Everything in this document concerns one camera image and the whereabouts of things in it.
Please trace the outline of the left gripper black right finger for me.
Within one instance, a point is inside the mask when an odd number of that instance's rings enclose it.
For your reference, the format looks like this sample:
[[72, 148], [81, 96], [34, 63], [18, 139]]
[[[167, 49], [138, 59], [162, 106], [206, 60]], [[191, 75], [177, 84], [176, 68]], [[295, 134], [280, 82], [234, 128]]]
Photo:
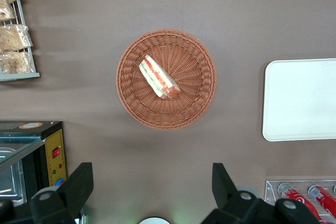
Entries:
[[217, 208], [202, 223], [319, 223], [303, 203], [279, 199], [270, 205], [253, 193], [238, 190], [222, 163], [213, 163], [212, 192]]

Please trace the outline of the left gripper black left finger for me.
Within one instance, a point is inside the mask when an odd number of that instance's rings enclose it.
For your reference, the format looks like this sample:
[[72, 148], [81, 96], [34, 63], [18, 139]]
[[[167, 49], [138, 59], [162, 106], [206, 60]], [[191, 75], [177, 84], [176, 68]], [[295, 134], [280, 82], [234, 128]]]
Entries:
[[40, 190], [30, 201], [34, 223], [75, 223], [93, 191], [91, 162], [81, 163], [56, 190]]

